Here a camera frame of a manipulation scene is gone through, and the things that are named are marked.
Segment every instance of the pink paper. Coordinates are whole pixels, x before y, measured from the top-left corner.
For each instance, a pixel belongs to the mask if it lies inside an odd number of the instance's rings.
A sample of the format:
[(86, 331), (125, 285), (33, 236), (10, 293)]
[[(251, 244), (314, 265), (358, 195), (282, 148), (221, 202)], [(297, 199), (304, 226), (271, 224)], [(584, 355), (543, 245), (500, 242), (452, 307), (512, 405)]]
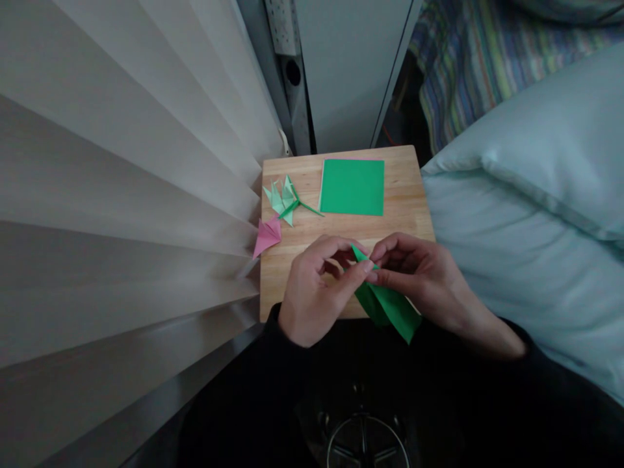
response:
[(281, 224), (278, 216), (275, 214), (266, 223), (262, 222), (261, 219), (258, 221), (258, 238), (255, 241), (252, 258), (255, 259), (269, 247), (281, 242)]

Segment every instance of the striped blanket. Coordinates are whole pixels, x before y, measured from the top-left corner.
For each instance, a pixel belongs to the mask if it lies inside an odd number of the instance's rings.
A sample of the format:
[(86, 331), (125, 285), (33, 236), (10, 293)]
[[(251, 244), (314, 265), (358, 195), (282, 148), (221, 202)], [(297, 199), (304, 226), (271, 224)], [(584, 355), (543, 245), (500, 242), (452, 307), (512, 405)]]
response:
[(624, 40), (624, 25), (540, 20), (502, 0), (424, 0), (410, 50), (433, 154), (485, 113), (560, 68)]

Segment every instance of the white blind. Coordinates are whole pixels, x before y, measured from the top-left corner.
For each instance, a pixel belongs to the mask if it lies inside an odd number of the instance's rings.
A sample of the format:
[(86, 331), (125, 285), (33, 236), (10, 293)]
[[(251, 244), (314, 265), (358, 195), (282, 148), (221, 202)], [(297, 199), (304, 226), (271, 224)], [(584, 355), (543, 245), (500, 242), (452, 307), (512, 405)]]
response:
[(255, 321), (279, 123), (231, 0), (0, 5), (0, 464), (34, 465)]

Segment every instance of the wooden table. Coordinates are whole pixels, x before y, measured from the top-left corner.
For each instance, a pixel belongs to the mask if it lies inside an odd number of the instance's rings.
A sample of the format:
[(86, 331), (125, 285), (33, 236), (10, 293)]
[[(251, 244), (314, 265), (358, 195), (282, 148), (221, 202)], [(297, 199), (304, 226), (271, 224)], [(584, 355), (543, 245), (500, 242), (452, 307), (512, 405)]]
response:
[[(294, 212), (294, 227), (282, 220), (281, 242), (265, 250), (261, 256), (260, 319), (262, 322), (268, 318), (271, 307), (283, 299), (293, 259), (322, 234), (351, 237), (368, 248), (372, 248), (377, 241), (396, 231), (430, 241), (436, 239), (413, 146), (267, 159), (263, 165), (262, 184), (269, 187), (271, 179), (283, 181), (288, 174), (300, 199), (317, 209), (323, 161), (328, 157), (383, 159), (385, 161), (383, 216), (323, 213), (325, 215), (323, 218), (303, 207), (297, 207)], [(263, 193), (262, 219), (268, 221), (274, 214), (267, 196)], [(367, 315), (354, 296), (344, 309), (341, 318), (362, 317), (367, 317)]]

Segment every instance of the left hand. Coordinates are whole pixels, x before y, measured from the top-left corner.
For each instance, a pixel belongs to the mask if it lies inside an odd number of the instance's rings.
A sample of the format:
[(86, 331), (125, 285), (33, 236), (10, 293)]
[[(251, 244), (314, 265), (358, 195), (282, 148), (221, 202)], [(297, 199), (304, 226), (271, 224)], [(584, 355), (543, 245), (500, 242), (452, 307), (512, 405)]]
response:
[[(356, 260), (351, 244), (368, 254), (356, 240), (322, 235), (292, 261), (278, 324), (296, 345), (309, 348), (319, 342), (372, 270), (370, 260), (349, 263)], [(342, 273), (328, 259), (335, 259), (348, 270)], [(329, 286), (321, 278), (325, 272), (338, 282)]]

